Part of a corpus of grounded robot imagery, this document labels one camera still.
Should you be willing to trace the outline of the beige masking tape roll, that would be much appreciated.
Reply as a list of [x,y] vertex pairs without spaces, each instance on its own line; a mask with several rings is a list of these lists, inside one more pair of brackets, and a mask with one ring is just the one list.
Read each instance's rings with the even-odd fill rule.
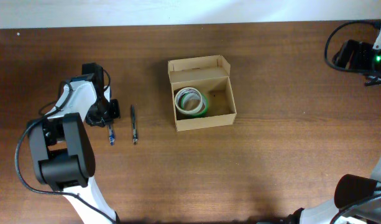
[[196,88],[184,87],[175,95],[174,103],[180,113],[193,115],[202,109],[203,96]]

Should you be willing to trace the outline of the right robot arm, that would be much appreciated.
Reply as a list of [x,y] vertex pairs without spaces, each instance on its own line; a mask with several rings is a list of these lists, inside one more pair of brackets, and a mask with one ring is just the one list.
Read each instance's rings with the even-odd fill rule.
[[[381,20],[361,20],[378,30],[373,44],[349,39],[326,64],[340,72],[366,78],[365,86],[381,85]],[[381,223],[381,156],[370,177],[346,174],[334,197],[313,208],[299,208],[277,223]]]

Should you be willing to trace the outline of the blue ballpoint pen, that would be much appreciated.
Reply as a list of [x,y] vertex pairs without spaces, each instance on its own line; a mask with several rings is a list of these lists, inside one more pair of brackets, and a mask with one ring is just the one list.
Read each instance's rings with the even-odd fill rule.
[[108,131],[109,131],[109,143],[111,146],[113,146],[115,144],[115,133],[114,133],[112,124],[108,125]]

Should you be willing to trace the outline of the grey ballpoint pen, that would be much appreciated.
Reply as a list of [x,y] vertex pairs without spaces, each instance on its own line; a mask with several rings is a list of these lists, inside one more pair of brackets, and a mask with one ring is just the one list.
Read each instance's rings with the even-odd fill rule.
[[137,144],[138,133],[137,133],[137,126],[136,126],[136,116],[135,116],[134,105],[131,105],[131,125],[132,125],[132,141],[134,144]]

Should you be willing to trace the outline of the brown cardboard box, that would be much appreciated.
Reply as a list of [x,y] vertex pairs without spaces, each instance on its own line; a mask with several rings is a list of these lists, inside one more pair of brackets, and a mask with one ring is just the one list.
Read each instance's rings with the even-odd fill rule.
[[[168,77],[177,131],[234,123],[237,111],[230,81],[230,70],[231,65],[222,55],[185,58],[168,62]],[[174,97],[184,87],[196,88],[207,97],[208,110],[203,117],[190,117],[176,109]]]

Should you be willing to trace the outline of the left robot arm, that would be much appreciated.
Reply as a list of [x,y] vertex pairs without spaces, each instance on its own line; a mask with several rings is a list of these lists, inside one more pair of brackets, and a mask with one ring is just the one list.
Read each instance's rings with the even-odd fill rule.
[[22,135],[29,140],[36,179],[50,190],[37,190],[21,177],[22,184],[38,194],[65,197],[83,223],[119,223],[96,183],[95,156],[85,129],[86,124],[109,126],[119,117],[117,106],[102,80],[63,82],[54,107],[28,122]]

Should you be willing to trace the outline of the green tape roll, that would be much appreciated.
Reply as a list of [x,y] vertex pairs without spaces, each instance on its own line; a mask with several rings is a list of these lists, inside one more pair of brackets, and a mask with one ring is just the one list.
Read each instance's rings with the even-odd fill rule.
[[202,94],[202,98],[197,93],[187,93],[181,98],[180,106],[182,109],[192,109],[194,105],[198,105],[200,100],[202,100],[203,105],[201,109],[195,114],[189,114],[190,117],[203,117],[208,110],[208,99]]

